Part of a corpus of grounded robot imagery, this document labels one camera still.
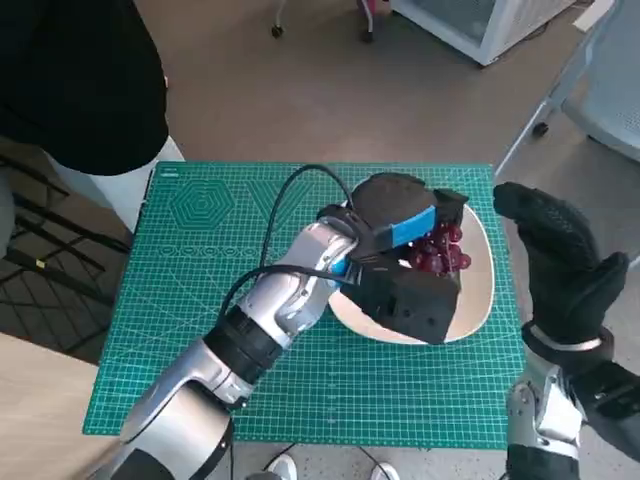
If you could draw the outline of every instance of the plate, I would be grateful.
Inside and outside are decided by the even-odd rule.
[[[493,305],[495,275],[491,247],[482,222],[468,205],[464,206],[461,227],[463,237],[459,245],[463,252],[471,256],[472,262],[467,270],[460,272],[462,290],[458,295],[456,312],[445,343],[455,342],[475,333],[487,321]],[[329,305],[338,320],[358,335],[386,343],[427,345],[421,340],[377,324],[339,291],[329,298]]]

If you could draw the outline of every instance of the white shoe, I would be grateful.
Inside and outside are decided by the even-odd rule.
[[[298,469],[296,463],[289,455],[280,455],[267,467],[267,472],[275,473],[282,480],[298,480]]]
[[[373,472],[371,472],[371,478],[369,480],[400,480],[398,471],[388,463],[381,463],[380,467],[376,465],[376,468],[374,468]]]

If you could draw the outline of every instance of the robotic hand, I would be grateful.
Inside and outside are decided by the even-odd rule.
[[[602,327],[627,257],[601,261],[586,219],[544,192],[506,183],[494,197],[527,249],[533,300],[526,368],[508,397],[509,478],[577,479],[584,421],[640,461],[640,379],[611,361],[613,336]]]

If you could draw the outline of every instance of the black cable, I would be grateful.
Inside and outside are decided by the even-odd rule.
[[[376,464],[376,467],[378,467],[378,468],[380,469],[380,471],[381,471],[382,473],[384,473],[384,476],[385,476],[385,477],[387,477],[387,480],[393,480],[393,479],[389,476],[389,474],[387,473],[387,471],[386,471],[384,468],[382,468],[382,465],[380,465],[380,462],[378,462],[378,460],[376,460],[376,458],[375,458],[373,455],[371,455],[369,452],[367,452],[367,451],[366,451],[364,448],[362,448],[362,447],[358,447],[358,449],[359,449],[362,453],[364,453],[367,457],[369,457],[373,463],[375,463],[375,464]]]
[[[324,278],[326,280],[333,280],[334,282],[348,284],[352,283],[342,275],[336,275],[335,273],[325,272],[322,270],[314,270],[313,268],[301,267],[300,265],[264,265],[258,268],[254,268],[235,281],[235,283],[231,286],[231,288],[225,295],[224,300],[222,300],[220,311],[218,312],[218,321],[222,320],[222,318],[227,313],[229,304],[231,303],[231,300],[233,300],[233,296],[236,294],[236,292],[240,290],[240,288],[245,283],[247,283],[248,280],[253,277],[257,277],[258,275],[262,275],[263,273],[302,273],[303,275]]]
[[[287,448],[281,450],[280,452],[276,453],[273,457],[271,457],[271,459],[266,463],[266,465],[264,466],[264,468],[262,469],[263,472],[267,471],[267,468],[269,468],[269,465],[271,465],[276,458],[278,458],[280,455],[284,455],[285,453],[287,453],[289,450],[291,450],[293,447],[295,447],[297,445],[297,443],[292,443],[291,445],[289,445]]]
[[[267,253],[269,252],[269,243],[271,242],[271,234],[273,233],[273,225],[276,222],[276,215],[278,213],[278,208],[280,207],[280,202],[284,198],[284,194],[287,192],[287,188],[293,183],[293,181],[302,173],[307,170],[318,170],[320,172],[324,172],[333,178],[336,183],[340,186],[340,189],[343,191],[345,197],[347,197],[347,207],[353,209],[353,198],[351,197],[351,192],[349,188],[345,185],[342,179],[329,167],[325,165],[319,165],[315,163],[311,163],[309,165],[304,165],[298,168],[295,172],[289,175],[289,178],[284,182],[282,188],[280,188],[280,192],[278,192],[278,196],[276,197],[276,201],[273,203],[273,207],[271,208],[271,214],[269,215],[269,223],[267,224],[267,230],[264,234],[264,240],[262,241],[262,252],[260,253],[260,263],[258,266],[262,267],[267,261]]]

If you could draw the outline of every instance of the green cutting mat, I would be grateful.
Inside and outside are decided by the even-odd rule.
[[[271,205],[298,165],[166,163],[142,212],[84,433],[116,435],[127,412],[187,345],[214,323],[231,283],[254,268]],[[475,335],[435,347],[353,334],[326,313],[277,362],[235,415],[239,440],[410,447],[503,448],[504,399],[522,368],[507,247],[489,166],[335,164],[350,185],[377,172],[410,173],[470,197],[494,254],[493,311]],[[317,172],[292,185],[271,259],[340,190]]]

